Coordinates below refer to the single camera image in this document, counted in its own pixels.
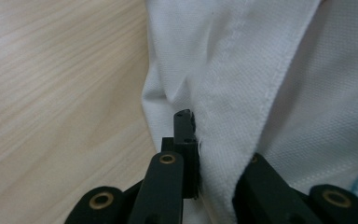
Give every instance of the wooden table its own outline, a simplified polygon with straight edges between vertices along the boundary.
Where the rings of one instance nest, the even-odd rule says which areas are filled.
[[[143,0],[0,0],[0,224],[62,224],[155,153]]]

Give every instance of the white cloth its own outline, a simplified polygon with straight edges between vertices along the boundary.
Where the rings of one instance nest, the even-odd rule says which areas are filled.
[[[146,0],[143,106],[156,148],[195,113],[202,202],[184,223],[234,223],[255,151],[294,188],[358,176],[358,1]]]

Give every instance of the black plastic part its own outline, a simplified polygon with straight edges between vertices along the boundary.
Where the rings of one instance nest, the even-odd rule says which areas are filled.
[[[324,223],[358,223],[358,197],[345,189],[315,186],[310,190],[309,203]]]
[[[182,223],[184,160],[178,153],[156,154],[138,192],[132,209],[131,224]]]
[[[69,214],[65,224],[113,224],[121,222],[120,208],[124,201],[121,190],[99,187],[85,194]]]
[[[294,190],[295,191],[295,193],[298,195],[298,197],[304,202],[304,203],[306,203],[307,205],[308,205],[308,195],[307,194],[305,194],[305,193],[303,193],[303,192],[300,192],[300,191],[298,191],[298,190],[296,190],[296,189],[292,189],[292,190]]]
[[[172,137],[163,137],[161,141],[161,151],[175,151]]]
[[[196,124],[190,110],[182,110],[173,116],[173,150],[182,155],[185,160],[185,177],[183,182],[183,197],[199,197],[200,185],[200,155],[199,143],[194,134]]]
[[[238,223],[322,223],[259,154],[241,176],[233,205]]]
[[[132,212],[133,205],[135,204],[136,197],[138,196],[139,190],[142,186],[143,180],[139,181],[126,191],[124,191],[124,202],[121,205],[121,216],[119,223],[127,223]]]

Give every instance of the wood grain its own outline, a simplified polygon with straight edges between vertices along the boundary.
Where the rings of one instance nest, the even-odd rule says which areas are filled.
[[[0,0],[0,223],[63,223],[155,153],[142,0]]]

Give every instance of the white fabric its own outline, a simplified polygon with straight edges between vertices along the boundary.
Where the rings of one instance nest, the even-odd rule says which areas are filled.
[[[184,223],[234,223],[255,151],[293,187],[358,176],[358,1],[146,0],[145,115],[159,150],[195,113],[202,199]]]

